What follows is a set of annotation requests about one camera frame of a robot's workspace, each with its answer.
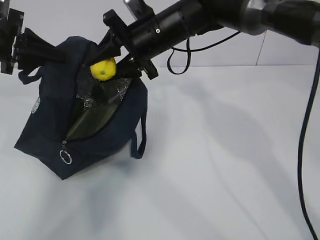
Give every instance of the yellow lemon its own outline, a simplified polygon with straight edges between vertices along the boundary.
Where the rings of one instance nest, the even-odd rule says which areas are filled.
[[[91,74],[99,81],[107,81],[111,79],[117,72],[116,60],[114,57],[100,61],[90,66]]]

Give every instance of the navy blue bag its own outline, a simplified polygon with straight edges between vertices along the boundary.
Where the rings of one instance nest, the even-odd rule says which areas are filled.
[[[92,93],[97,92],[97,96],[99,90],[101,91],[100,87],[94,91],[100,84],[92,78],[89,67],[84,65],[88,51],[96,47],[95,43],[82,37],[69,37],[57,46],[65,51],[66,63],[49,62],[40,68],[35,76],[28,76],[30,72],[26,71],[19,73],[23,84],[40,78],[41,82],[39,98],[15,148],[39,159],[62,180],[116,154],[130,140],[133,158],[141,159],[146,148],[148,91],[138,75],[125,76],[125,67],[118,69],[115,78],[105,83],[104,88],[110,96],[107,104],[95,103],[86,111],[79,110],[78,116],[91,114],[87,118],[83,117],[84,120],[80,123],[78,122],[81,117],[76,118],[74,115],[77,101],[82,101],[82,107],[93,101],[92,96],[87,98],[88,92],[85,91],[89,89]],[[100,116],[97,113],[104,114],[104,111],[98,112],[97,109],[107,109],[105,112],[111,113],[101,117],[99,127],[87,123],[96,121],[95,116]],[[138,148],[136,128],[139,121],[142,127],[142,142]],[[77,130],[70,133],[73,128],[82,129],[86,136],[79,137]]]

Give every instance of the bag logo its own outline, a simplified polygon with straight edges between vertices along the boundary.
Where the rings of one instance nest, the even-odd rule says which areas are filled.
[[[32,111],[31,111],[32,114],[36,113],[36,111],[38,110],[38,108],[40,106],[40,102],[41,102],[40,97],[38,97],[38,99],[36,100],[36,102],[32,108]]]

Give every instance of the zipper pull ring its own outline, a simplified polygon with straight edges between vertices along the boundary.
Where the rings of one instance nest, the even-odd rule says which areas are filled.
[[[62,150],[60,151],[60,158],[65,164],[70,165],[72,164],[73,160],[71,155],[67,152],[66,144],[67,144],[66,140],[64,140],[61,144]]]

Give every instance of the bag strap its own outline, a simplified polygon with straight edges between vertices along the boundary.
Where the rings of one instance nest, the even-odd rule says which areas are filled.
[[[138,149],[138,140],[136,132],[133,133],[131,137],[131,157],[135,159],[142,159],[147,145],[147,130],[146,130],[146,122],[147,122],[147,109],[144,110],[141,116],[141,130],[142,130],[142,141]]]
[[[22,70],[21,72],[19,72],[18,77],[21,80],[21,82],[23,83],[23,85],[28,85],[30,83],[36,82],[38,81],[43,74],[45,73],[45,69],[43,67],[40,67],[39,70],[36,72],[36,74],[34,76],[29,76],[29,74],[33,71],[32,70]]]

